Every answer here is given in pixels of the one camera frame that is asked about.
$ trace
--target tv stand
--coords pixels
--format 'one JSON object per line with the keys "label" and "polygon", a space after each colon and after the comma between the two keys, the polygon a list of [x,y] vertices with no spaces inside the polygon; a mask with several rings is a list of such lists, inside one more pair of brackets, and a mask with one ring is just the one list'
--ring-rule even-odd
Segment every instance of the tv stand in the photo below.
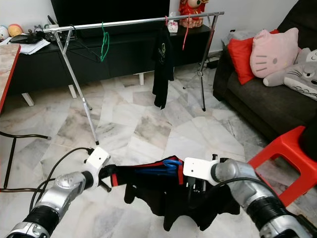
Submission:
{"label": "tv stand", "polygon": [[[110,35],[109,52],[102,63],[97,62],[95,56],[76,41],[71,41],[67,56],[79,84],[154,70],[155,63],[151,56],[157,33],[142,31]],[[179,26],[177,33],[170,34],[175,66],[201,61],[210,29],[205,25],[189,29],[185,50],[182,51],[185,33],[186,28]],[[81,39],[98,55],[102,40],[102,37]],[[52,43],[32,55],[20,55],[8,94],[29,93],[72,84],[59,47]]]}

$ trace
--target paper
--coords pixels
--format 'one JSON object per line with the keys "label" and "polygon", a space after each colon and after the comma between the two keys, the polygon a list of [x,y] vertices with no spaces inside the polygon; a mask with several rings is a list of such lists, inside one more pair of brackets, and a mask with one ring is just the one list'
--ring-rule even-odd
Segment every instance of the paper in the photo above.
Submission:
{"label": "paper", "polygon": [[[6,44],[11,44],[9,43],[9,41],[12,39],[12,37],[9,37],[7,39],[5,39],[4,41],[2,41],[0,43],[1,45],[6,45]],[[20,44],[21,45],[21,51],[20,53],[26,54],[26,55],[31,55],[33,53],[35,53],[36,51],[40,50],[41,48],[49,45],[50,42],[48,42],[47,40],[41,40],[35,44]]]}

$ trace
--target dark gray sofa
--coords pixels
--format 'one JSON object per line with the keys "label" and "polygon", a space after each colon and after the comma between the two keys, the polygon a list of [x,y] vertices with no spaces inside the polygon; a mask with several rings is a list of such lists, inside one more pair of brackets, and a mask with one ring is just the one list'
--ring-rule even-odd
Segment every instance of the dark gray sofa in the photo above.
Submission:
{"label": "dark gray sofa", "polygon": [[[299,29],[299,47],[317,49],[317,0],[299,0],[278,27],[280,32]],[[227,48],[216,70],[213,95],[226,100],[267,139],[306,125],[316,114],[317,101],[286,86],[265,87],[255,78],[241,85]]]}

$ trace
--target red plastic chair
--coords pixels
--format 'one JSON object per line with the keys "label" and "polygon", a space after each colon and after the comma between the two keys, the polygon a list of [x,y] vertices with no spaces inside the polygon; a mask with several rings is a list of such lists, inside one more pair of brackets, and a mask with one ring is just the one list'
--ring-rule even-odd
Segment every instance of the red plastic chair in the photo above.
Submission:
{"label": "red plastic chair", "polygon": [[299,126],[281,135],[249,162],[256,169],[269,159],[282,157],[300,172],[300,177],[279,196],[285,206],[291,204],[317,184],[317,162],[310,159],[301,150],[298,142],[304,129],[304,126]]}

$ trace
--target hello kitty pillow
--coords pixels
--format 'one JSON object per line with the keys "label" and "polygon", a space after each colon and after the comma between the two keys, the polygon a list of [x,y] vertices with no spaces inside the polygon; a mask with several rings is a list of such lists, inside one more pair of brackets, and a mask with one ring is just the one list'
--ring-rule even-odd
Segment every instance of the hello kitty pillow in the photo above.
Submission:
{"label": "hello kitty pillow", "polygon": [[293,65],[298,54],[298,29],[270,34],[261,31],[253,40],[250,66],[253,74],[265,78],[271,73]]}

